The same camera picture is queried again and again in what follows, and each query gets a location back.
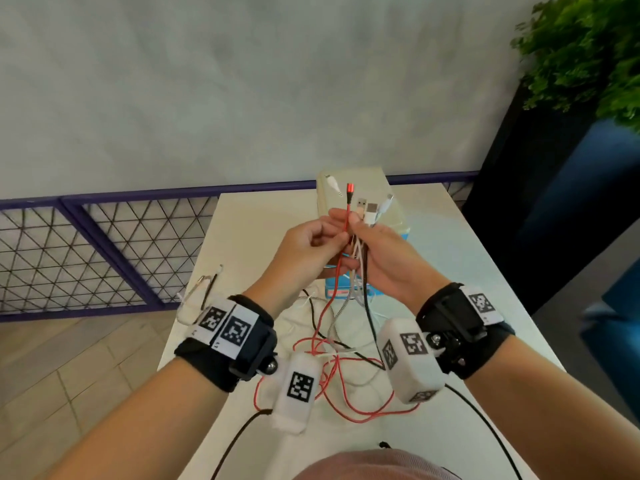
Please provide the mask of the person's left hand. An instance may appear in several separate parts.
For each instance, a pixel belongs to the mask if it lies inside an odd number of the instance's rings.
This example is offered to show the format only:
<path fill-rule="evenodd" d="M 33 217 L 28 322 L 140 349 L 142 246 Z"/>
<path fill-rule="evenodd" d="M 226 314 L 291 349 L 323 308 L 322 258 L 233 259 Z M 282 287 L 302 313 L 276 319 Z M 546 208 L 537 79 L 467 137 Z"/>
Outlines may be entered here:
<path fill-rule="evenodd" d="M 242 295 L 276 319 L 292 306 L 300 291 L 316 280 L 359 268 L 345 257 L 349 240 L 304 240 L 304 223 L 289 229 L 260 278 Z"/>

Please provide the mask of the person's right hand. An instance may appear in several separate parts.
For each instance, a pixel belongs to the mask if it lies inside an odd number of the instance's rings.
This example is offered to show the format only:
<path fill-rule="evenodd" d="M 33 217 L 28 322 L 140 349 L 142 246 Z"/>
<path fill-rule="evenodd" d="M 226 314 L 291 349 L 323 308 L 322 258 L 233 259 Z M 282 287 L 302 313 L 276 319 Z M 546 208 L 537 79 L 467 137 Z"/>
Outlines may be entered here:
<path fill-rule="evenodd" d="M 349 213 L 330 209 L 327 217 L 347 222 L 350 234 Z M 402 303 L 414 316 L 429 298 L 451 283 L 399 234 L 391 242 L 363 243 L 367 247 L 367 282 Z"/>

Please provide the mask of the person's right forearm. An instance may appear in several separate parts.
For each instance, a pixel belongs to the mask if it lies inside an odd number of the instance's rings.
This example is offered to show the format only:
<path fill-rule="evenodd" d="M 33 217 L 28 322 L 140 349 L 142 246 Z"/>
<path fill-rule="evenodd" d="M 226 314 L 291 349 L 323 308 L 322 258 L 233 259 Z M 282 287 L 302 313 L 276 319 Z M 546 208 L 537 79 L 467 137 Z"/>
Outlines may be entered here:
<path fill-rule="evenodd" d="M 640 480 L 640 429 L 521 339 L 464 383 L 539 480 Z"/>

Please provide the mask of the person's left forearm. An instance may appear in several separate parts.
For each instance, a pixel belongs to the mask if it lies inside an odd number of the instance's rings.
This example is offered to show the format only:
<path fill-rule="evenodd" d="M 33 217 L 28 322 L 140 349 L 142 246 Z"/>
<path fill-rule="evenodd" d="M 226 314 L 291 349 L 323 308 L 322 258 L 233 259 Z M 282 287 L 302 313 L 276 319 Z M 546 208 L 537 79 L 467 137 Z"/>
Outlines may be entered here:
<path fill-rule="evenodd" d="M 177 480 L 239 379 L 176 357 L 74 446 L 46 480 Z"/>

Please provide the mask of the black planter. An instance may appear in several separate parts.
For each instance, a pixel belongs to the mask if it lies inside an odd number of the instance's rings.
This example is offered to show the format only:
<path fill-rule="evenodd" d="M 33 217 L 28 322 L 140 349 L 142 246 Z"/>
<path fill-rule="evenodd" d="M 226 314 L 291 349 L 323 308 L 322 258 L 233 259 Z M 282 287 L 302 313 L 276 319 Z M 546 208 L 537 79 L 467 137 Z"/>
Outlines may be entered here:
<path fill-rule="evenodd" d="M 640 218 L 640 134 L 528 96 L 520 83 L 462 213 L 533 314 Z"/>

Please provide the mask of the person's pink clothing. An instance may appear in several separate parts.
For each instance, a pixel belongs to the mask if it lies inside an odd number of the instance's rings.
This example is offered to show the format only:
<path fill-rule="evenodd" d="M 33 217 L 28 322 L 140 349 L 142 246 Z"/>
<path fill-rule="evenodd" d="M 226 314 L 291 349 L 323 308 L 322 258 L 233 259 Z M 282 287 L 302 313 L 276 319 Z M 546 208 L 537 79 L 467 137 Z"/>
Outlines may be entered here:
<path fill-rule="evenodd" d="M 451 471 L 400 449 L 336 453 L 292 480 L 462 480 Z"/>

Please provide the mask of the purple metal mesh railing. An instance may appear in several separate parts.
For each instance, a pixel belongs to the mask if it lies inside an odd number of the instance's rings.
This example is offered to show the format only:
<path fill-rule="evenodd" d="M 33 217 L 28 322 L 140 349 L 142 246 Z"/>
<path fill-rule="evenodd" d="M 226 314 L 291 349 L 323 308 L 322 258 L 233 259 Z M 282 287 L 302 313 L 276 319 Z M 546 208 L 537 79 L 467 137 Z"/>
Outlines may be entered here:
<path fill-rule="evenodd" d="M 176 310 L 215 198 L 315 187 L 293 180 L 0 200 L 0 322 Z"/>

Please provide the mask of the blue chair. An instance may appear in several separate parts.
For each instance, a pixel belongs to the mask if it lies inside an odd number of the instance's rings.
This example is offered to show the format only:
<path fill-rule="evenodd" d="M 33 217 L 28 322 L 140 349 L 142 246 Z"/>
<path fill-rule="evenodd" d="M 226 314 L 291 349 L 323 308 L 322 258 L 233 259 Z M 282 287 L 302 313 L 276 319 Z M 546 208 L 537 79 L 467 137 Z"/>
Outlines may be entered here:
<path fill-rule="evenodd" d="M 584 318 L 583 342 L 640 421 L 640 258 Z"/>

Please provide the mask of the green leafy plant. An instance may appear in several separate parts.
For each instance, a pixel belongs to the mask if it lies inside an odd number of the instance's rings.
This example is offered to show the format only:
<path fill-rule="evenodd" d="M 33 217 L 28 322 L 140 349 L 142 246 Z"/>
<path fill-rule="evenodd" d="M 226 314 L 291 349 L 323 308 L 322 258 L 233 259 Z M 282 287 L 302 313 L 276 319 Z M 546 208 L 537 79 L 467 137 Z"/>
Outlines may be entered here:
<path fill-rule="evenodd" d="M 593 108 L 640 135 L 640 0 L 546 0 L 511 41 L 523 109 Z"/>

